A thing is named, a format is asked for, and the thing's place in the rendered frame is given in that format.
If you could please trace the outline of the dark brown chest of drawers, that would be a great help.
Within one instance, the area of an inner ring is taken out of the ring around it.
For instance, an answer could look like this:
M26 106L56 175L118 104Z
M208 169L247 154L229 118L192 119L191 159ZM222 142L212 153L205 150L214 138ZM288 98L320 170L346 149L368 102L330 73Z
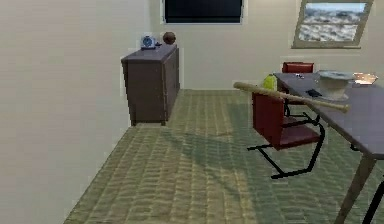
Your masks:
M131 125L166 125L180 90L179 48L162 45L121 59Z

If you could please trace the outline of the yellow green bottle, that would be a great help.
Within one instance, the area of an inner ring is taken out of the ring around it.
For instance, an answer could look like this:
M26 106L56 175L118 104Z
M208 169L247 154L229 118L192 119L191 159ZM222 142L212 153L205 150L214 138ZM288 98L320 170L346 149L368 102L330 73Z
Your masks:
M273 74L268 74L264 80L262 86L266 89L277 90L277 78Z

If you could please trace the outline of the blue alarm clock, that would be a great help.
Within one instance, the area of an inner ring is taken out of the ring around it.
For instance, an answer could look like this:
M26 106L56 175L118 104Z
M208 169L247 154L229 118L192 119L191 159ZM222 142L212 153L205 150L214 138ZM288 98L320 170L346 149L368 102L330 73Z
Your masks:
M143 36L141 39L142 50L153 50L156 48L156 40L153 36Z

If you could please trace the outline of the wooden baseball bat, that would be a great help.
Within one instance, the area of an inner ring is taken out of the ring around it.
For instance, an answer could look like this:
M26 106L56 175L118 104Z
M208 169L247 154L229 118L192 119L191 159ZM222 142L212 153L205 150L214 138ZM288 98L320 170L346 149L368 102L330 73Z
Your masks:
M284 98L288 100L294 100L294 101L300 101L306 104L311 104L311 105L319 105L323 107L328 107L332 109L339 110L343 113L346 113L349 110L348 105L340 105L340 104L335 104L335 103L329 103L329 102L323 102L319 100L314 100L310 98L305 98L305 97L300 97L300 96L295 96L275 90L270 90L262 87L258 87L256 85L248 84L248 83L243 83L243 82L235 82L233 84L233 87L235 89L239 89L242 91L247 91L247 92L252 92L252 93L258 93L262 95L267 95L271 97L277 97L277 98Z

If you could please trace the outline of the dark window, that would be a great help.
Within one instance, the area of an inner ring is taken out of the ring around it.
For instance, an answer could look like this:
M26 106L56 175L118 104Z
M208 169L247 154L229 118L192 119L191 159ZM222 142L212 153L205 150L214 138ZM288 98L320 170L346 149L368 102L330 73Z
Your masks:
M240 23L243 0L164 0L168 24Z

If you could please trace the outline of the pale grey bowl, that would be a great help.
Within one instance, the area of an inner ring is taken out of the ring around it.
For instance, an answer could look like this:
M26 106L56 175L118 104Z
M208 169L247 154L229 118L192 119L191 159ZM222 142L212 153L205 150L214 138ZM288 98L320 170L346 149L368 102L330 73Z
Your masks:
M349 82L355 79L351 72L319 70L317 74L318 91L323 97L331 100L343 99Z

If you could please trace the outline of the framed landscape picture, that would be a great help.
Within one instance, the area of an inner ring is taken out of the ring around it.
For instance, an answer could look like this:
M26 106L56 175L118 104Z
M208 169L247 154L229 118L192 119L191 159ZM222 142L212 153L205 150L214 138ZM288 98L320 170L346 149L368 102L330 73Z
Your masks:
M293 49L356 49L374 0L301 0Z

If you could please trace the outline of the dark purple table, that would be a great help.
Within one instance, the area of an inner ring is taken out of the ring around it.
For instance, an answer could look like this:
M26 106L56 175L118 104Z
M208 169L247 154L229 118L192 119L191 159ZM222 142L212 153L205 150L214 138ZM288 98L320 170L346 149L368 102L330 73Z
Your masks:
M384 88L352 84L346 91L347 113L309 105L330 127L354 145L362 157L334 224L344 224L376 162L384 160Z

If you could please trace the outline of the shiny orange flat object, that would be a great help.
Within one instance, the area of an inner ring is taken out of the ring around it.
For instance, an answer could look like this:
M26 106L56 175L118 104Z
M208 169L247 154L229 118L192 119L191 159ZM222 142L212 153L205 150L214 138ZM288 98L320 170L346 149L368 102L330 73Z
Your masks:
M372 85L378 77L371 73L355 73L355 82L360 85Z

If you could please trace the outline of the black chair leg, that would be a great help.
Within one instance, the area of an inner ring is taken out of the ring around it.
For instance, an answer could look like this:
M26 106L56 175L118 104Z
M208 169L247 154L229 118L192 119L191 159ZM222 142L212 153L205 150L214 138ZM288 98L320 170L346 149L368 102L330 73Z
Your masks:
M376 210L384 196L384 180L378 185L369 208L364 216L362 224L371 224L371 221L375 215Z

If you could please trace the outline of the red chair with black frame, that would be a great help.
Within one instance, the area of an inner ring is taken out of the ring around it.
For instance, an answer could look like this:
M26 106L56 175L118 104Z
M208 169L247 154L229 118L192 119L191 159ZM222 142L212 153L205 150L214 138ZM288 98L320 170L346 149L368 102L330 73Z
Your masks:
M282 67L283 73L312 73L314 69L313 63L308 62L284 62Z
M311 172L325 139L325 129L320 117L312 119L307 113L302 114L303 120L285 115L285 102L282 98L252 94L252 127L261 135L267 144L248 147L248 151L257 150L276 169L272 179L280 179ZM307 167L285 172L265 152L266 148L277 151L315 143L311 159Z

